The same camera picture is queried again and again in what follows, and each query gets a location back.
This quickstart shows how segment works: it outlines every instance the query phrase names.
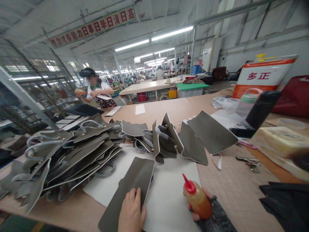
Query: yellow container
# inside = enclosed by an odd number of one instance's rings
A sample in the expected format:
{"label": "yellow container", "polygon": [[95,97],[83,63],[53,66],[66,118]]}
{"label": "yellow container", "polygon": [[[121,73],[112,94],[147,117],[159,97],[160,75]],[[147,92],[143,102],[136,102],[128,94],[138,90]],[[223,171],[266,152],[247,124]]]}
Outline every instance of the yellow container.
{"label": "yellow container", "polygon": [[169,90],[168,98],[177,98],[177,90]]}

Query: human hand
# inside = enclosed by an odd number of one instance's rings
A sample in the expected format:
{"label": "human hand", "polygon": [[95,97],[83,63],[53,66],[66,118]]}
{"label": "human hand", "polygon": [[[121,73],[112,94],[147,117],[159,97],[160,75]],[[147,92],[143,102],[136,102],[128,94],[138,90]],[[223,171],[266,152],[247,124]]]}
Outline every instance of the human hand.
{"label": "human hand", "polygon": [[77,90],[77,89],[74,91],[74,94],[75,94],[77,97],[80,97],[80,98],[83,97],[82,91],[79,91],[79,90]]}
{"label": "human hand", "polygon": [[146,206],[141,212],[141,189],[131,189],[122,202],[118,232],[140,232],[146,220]]}
{"label": "human hand", "polygon": [[101,91],[100,91],[100,90],[94,90],[94,91],[92,91],[92,92],[90,93],[90,95],[91,95],[92,97],[96,97],[96,96],[98,96],[99,94],[101,94]]}
{"label": "human hand", "polygon": [[[205,196],[207,196],[208,199],[213,198],[213,195],[209,191],[207,191],[204,187],[202,187],[202,190],[203,190]],[[186,205],[187,205],[187,208],[191,211],[192,210],[192,205],[189,202],[187,202]],[[194,221],[199,221],[200,220],[200,216],[198,214],[196,214],[196,213],[192,213],[192,218],[193,218]]]}

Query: sleeve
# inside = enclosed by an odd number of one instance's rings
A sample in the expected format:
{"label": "sleeve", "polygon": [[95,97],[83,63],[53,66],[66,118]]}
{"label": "sleeve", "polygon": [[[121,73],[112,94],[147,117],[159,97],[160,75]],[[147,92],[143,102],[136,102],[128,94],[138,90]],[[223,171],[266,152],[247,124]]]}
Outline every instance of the sleeve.
{"label": "sleeve", "polygon": [[92,99],[93,97],[90,95],[90,93],[92,92],[92,90],[91,90],[91,88],[90,88],[90,86],[88,86],[88,89],[87,89],[87,98],[89,98],[89,99]]}
{"label": "sleeve", "polygon": [[110,88],[110,86],[105,82],[101,83],[101,87],[102,87],[102,90],[107,90],[108,88]]}

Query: worker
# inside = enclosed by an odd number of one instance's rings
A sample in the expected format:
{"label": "worker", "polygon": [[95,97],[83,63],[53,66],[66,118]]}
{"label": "worker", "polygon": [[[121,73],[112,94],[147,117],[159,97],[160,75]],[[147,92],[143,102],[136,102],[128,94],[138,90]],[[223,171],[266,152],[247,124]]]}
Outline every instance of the worker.
{"label": "worker", "polygon": [[154,77],[156,78],[157,81],[165,79],[165,74],[161,66],[157,68],[157,71],[155,72]]}
{"label": "worker", "polygon": [[75,90],[75,95],[87,103],[90,103],[94,98],[101,106],[101,108],[109,108],[117,106],[113,99],[104,100],[99,98],[98,95],[111,97],[110,94],[114,94],[114,90],[107,84],[102,82],[96,72],[91,68],[85,68],[80,71],[79,75],[85,78],[89,84],[87,90],[87,97],[83,97],[83,93]]}
{"label": "worker", "polygon": [[[213,196],[209,191],[202,188],[205,196],[212,204],[212,216],[207,220],[201,220],[199,215],[192,213],[192,219],[199,225],[202,232],[237,232],[217,197]],[[141,232],[146,220],[146,206],[143,204],[141,208],[141,189],[131,189],[126,194],[122,202],[122,207],[118,221],[118,232]],[[187,202],[187,208],[192,211],[192,206]]]}

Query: red box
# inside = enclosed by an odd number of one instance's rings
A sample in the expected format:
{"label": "red box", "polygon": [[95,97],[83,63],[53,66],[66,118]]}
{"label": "red box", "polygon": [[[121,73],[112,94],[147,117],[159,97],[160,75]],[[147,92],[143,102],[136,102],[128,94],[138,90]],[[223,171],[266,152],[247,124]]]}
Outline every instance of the red box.
{"label": "red box", "polygon": [[147,101],[146,92],[137,93],[137,97],[139,102]]}

